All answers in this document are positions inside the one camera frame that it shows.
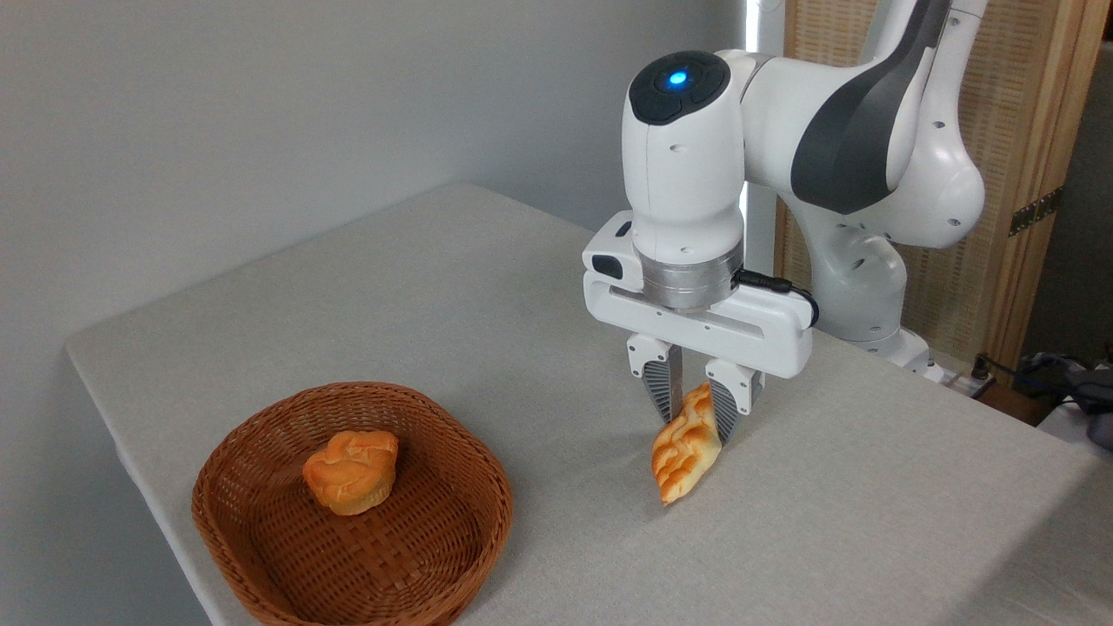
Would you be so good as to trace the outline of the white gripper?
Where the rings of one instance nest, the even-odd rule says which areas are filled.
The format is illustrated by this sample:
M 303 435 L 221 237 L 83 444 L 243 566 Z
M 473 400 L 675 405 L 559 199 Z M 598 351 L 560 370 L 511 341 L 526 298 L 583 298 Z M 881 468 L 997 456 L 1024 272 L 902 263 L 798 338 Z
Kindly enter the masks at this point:
M 812 306 L 795 293 L 747 285 L 708 309 L 657 305 L 641 290 L 643 266 L 636 257 L 632 217 L 632 211 L 619 211 L 583 251 L 587 309 L 601 322 L 639 333 L 627 341 L 630 370 L 643 380 L 664 423 L 683 407 L 680 346 L 715 358 L 706 364 L 706 376 L 718 436 L 726 446 L 740 417 L 750 415 L 762 393 L 764 372 L 791 379 L 810 360 Z

